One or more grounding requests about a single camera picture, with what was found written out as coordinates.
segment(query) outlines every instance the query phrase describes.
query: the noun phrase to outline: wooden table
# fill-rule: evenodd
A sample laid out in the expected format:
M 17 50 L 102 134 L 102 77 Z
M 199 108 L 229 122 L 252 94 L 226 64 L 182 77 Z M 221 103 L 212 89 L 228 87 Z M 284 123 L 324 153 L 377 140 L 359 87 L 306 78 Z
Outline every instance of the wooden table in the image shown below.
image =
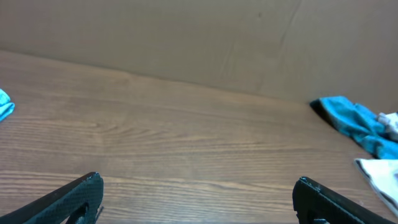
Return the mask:
M 98 171 L 99 223 L 297 223 L 303 175 L 397 221 L 308 105 L 10 52 L 0 88 L 0 214 Z

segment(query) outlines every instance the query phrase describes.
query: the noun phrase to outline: white cloth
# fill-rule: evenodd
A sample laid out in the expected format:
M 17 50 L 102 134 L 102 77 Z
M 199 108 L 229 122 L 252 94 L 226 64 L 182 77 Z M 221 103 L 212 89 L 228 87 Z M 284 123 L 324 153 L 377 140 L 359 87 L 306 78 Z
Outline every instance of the white cloth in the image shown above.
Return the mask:
M 377 121 L 385 125 L 389 139 L 398 142 L 398 114 L 380 113 L 379 116 L 377 116 Z
M 398 217 L 398 160 L 355 159 L 354 164 L 377 196 Z

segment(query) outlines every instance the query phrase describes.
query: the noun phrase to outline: blue cloth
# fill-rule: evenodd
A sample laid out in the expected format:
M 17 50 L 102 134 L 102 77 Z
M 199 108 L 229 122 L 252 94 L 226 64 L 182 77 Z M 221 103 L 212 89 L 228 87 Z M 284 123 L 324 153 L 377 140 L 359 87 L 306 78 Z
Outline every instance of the blue cloth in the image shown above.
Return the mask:
M 398 143 L 390 141 L 385 127 L 372 111 L 343 96 L 319 98 L 311 107 L 340 133 L 351 137 L 380 159 L 398 159 Z
M 5 91 L 0 89 L 0 121 L 10 115 L 15 108 L 14 103 L 10 103 L 10 97 Z

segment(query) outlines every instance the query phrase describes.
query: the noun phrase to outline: cloth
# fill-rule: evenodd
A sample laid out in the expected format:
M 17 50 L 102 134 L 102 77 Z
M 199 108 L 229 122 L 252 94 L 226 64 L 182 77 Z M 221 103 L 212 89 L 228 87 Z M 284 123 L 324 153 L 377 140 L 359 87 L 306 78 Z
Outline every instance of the cloth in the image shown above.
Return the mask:
M 377 196 L 398 217 L 398 160 L 355 159 L 354 164 Z
M 11 99 L 5 91 L 0 89 L 0 121 L 10 115 L 15 108 L 15 104 L 10 102 Z
M 386 127 L 372 111 L 343 96 L 319 98 L 310 106 L 340 133 L 351 137 L 379 159 L 398 159 L 398 143 L 388 139 Z
M 390 140 L 398 142 L 398 113 L 379 113 L 377 121 L 384 124 Z

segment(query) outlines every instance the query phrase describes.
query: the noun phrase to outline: beige backdrop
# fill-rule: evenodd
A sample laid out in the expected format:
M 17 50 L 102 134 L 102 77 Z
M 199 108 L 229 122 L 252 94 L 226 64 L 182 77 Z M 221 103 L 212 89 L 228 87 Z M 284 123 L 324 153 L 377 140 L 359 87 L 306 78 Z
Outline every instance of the beige backdrop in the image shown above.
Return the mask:
M 0 49 L 385 112 L 397 38 L 394 0 L 0 0 Z

